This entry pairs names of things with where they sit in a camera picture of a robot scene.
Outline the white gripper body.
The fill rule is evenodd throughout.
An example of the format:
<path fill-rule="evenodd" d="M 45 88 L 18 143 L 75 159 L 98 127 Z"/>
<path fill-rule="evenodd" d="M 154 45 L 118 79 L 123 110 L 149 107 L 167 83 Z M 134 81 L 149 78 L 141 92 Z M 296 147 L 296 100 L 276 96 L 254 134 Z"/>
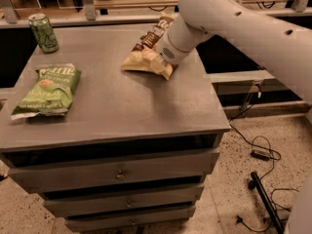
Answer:
<path fill-rule="evenodd" d="M 178 50 L 171 43 L 167 33 L 165 33 L 158 41 L 157 52 L 165 62 L 172 65 L 179 65 L 183 59 L 188 56 L 188 52 Z"/>

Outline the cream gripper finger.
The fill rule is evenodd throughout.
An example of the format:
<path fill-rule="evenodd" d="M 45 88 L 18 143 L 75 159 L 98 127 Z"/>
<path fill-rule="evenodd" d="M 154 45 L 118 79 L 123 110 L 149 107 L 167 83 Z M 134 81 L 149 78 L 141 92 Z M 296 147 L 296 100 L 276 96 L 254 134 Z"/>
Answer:
<path fill-rule="evenodd" d="M 155 58 L 152 61 L 152 68 L 157 74 L 163 76 L 170 76 L 174 71 L 173 67 L 161 58 Z"/>

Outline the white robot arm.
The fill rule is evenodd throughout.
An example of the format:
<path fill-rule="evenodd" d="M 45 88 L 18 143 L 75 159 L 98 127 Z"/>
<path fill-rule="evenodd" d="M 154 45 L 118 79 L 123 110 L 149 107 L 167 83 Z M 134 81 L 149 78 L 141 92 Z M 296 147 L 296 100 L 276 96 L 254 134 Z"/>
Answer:
<path fill-rule="evenodd" d="M 178 65 L 200 43 L 218 35 L 305 102 L 312 103 L 312 30 L 249 10 L 235 0 L 178 0 L 179 15 L 157 52 Z"/>

